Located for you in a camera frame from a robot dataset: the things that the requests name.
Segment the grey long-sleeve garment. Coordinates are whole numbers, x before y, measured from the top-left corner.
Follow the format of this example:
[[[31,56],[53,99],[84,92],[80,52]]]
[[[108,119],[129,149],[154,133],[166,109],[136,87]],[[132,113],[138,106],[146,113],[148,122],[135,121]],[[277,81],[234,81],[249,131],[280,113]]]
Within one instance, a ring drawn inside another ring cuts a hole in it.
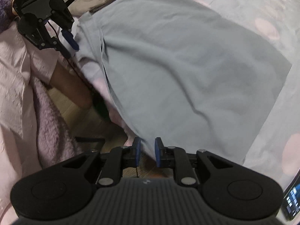
[[[290,62],[269,42],[193,0],[118,0],[82,15],[76,59],[105,81],[125,126],[242,163],[284,86]]]

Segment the black smartphone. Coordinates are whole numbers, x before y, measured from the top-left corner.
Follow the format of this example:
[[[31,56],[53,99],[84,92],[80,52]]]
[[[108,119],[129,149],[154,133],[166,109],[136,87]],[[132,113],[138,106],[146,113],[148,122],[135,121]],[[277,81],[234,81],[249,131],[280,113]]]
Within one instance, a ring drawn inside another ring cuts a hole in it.
[[[299,179],[295,181],[285,194],[282,211],[288,221],[292,221],[299,214]]]

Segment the grey pink-dotted bed sheet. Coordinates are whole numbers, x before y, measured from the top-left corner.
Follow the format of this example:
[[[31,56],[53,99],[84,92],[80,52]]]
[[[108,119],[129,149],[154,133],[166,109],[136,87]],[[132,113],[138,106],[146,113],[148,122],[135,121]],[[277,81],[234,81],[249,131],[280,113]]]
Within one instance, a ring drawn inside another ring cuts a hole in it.
[[[290,64],[283,88],[241,165],[267,175],[283,188],[299,169],[299,0],[193,0],[269,42]],[[112,106],[103,79],[92,83],[107,100],[114,120],[129,136]]]

